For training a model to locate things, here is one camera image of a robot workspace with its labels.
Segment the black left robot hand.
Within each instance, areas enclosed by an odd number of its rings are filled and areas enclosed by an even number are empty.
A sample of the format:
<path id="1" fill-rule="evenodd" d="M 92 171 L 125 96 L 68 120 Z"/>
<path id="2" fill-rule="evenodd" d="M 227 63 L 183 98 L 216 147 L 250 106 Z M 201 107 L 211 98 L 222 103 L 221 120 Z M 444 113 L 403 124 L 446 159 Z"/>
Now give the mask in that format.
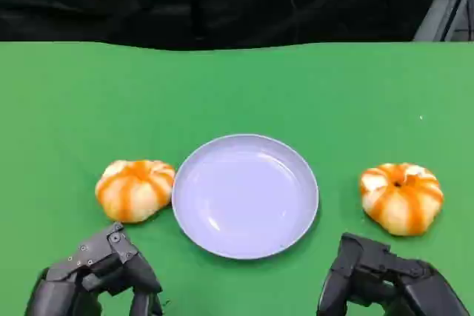
<path id="1" fill-rule="evenodd" d="M 130 315 L 162 315 L 162 287 L 151 265 L 115 222 L 79 244 L 77 251 L 41 271 L 26 315 L 100 315 L 99 295 L 133 290 Z"/>

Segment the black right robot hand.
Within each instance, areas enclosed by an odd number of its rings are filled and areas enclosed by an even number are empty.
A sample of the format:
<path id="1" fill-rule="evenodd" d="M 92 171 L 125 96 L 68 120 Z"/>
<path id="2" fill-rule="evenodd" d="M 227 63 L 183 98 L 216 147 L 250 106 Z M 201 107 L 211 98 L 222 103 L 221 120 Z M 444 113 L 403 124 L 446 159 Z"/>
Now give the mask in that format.
<path id="1" fill-rule="evenodd" d="M 376 303 L 385 315 L 470 313 L 430 263 L 406 259 L 378 241 L 344 233 L 318 302 L 317 315 L 345 315 L 347 304 Z"/>

